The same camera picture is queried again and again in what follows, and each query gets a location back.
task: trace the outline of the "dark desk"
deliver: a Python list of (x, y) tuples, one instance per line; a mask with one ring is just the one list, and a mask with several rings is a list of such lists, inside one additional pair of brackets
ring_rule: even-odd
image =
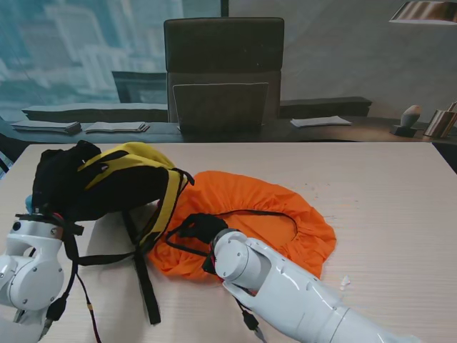
[[(176, 123), (149, 123), (151, 126), (144, 133), (129, 134), (86, 134), (84, 131), (73, 136), (48, 132), (15, 131), (12, 127), (0, 122), (0, 133), (26, 141), (28, 143), (76, 143), (84, 139), (93, 143), (121, 143), (125, 141), (143, 141), (146, 143), (199, 143), (199, 142), (297, 142), (297, 141), (434, 141), (457, 144), (457, 136), (445, 139), (429, 139), (422, 137), (418, 131), (415, 138), (399, 137), (390, 134), (392, 125), (398, 124), (397, 119), (366, 118), (359, 116), (343, 116), (353, 123), (351, 126), (313, 126), (296, 128), (290, 119), (279, 119), (264, 124), (258, 132), (231, 134), (181, 134)], [(417, 123), (419, 129), (425, 129), (427, 123)]]

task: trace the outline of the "laptop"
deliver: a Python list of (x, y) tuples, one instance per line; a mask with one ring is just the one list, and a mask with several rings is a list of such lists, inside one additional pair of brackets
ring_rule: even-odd
[(185, 133), (258, 131), (268, 82), (177, 84), (173, 93), (179, 127)]

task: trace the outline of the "lamp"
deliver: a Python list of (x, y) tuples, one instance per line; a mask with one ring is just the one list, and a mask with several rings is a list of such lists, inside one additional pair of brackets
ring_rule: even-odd
[(393, 15), (391, 23), (457, 25), (457, 3), (408, 1)]

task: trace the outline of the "backpack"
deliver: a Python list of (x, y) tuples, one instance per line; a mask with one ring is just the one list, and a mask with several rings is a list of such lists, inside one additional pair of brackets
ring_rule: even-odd
[[(97, 146), (80, 141), (67, 151), (45, 151), (35, 174), (33, 213), (50, 216), (64, 227), (66, 234), (62, 240), (73, 262), (69, 286), (48, 313), (53, 312), (53, 305), (59, 300), (66, 301), (78, 265), (110, 264), (133, 257), (149, 321), (158, 324), (159, 306), (144, 255), (165, 232), (179, 194), (189, 182), (194, 183), (189, 173), (176, 168), (165, 155), (145, 143), (125, 143), (102, 153)], [(129, 210), (151, 202), (158, 202), (157, 210), (146, 226), (138, 230)], [(127, 254), (80, 257), (74, 235), (82, 234), (82, 230), (75, 222), (97, 220), (110, 212), (122, 212), (134, 250)], [(57, 307), (60, 312), (62, 304), (55, 304), (54, 311)]]

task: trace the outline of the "small debris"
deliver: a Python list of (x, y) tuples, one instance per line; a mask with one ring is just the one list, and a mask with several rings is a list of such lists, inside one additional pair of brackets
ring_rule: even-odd
[(341, 287), (340, 290), (344, 291), (346, 289), (346, 286), (351, 284), (351, 280), (349, 279), (349, 275), (346, 275), (342, 280), (341, 280)]

